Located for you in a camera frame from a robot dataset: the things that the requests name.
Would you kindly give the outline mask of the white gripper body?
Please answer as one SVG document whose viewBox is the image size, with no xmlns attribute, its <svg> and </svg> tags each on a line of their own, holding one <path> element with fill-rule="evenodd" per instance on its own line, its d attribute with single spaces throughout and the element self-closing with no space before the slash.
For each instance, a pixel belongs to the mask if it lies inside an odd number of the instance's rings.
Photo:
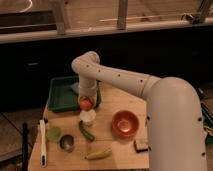
<svg viewBox="0 0 213 171">
<path fill-rule="evenodd" d="M 93 97 L 96 94 L 97 94 L 97 81 L 86 77 L 80 77 L 79 95 L 85 97 Z"/>
</svg>

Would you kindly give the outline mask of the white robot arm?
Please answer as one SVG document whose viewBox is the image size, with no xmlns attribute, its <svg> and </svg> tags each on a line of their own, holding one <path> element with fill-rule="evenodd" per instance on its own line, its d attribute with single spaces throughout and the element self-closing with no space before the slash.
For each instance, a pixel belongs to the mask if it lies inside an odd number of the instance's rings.
<svg viewBox="0 0 213 171">
<path fill-rule="evenodd" d="M 150 171 L 207 171 L 202 109 L 191 84 L 103 66 L 94 51 L 71 66 L 82 97 L 93 97 L 102 81 L 146 101 Z"/>
</svg>

